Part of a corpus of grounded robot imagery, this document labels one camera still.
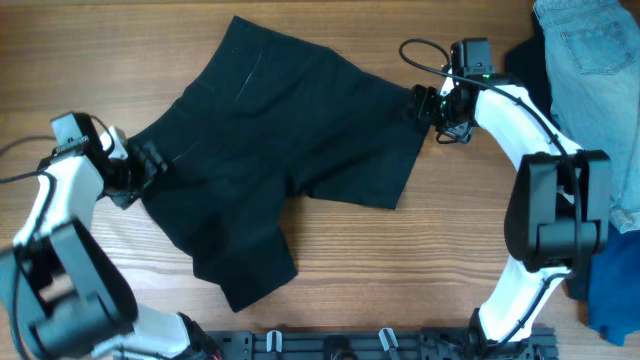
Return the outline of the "black shorts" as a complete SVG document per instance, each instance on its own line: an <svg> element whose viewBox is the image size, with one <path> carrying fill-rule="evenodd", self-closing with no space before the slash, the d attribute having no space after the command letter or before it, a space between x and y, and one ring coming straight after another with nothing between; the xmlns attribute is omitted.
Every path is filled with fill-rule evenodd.
<svg viewBox="0 0 640 360"><path fill-rule="evenodd" d="M425 139L411 92L236 17L202 73L130 139L167 163L145 209L241 311L296 276L290 197L392 209Z"/></svg>

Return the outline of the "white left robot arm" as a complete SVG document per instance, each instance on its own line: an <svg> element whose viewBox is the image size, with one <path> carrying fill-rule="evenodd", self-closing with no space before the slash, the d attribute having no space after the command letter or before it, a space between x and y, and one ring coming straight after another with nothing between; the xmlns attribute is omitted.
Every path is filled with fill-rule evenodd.
<svg viewBox="0 0 640 360"><path fill-rule="evenodd" d="M1 252L1 302L21 358L219 358L188 316L140 305L90 233L99 199L135 194L165 169L150 145L104 148L86 136L41 161L32 211Z"/></svg>

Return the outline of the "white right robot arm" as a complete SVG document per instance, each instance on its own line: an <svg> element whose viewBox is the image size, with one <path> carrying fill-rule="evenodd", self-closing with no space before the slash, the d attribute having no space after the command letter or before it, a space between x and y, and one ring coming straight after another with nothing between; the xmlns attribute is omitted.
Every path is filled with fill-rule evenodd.
<svg viewBox="0 0 640 360"><path fill-rule="evenodd" d="M584 150L536 108L528 91L497 74L416 85L410 115L466 143L486 130L517 171L504 220L509 258L468 327L441 343L466 359L514 359L532 347L533 324L553 291L607 243L610 159Z"/></svg>

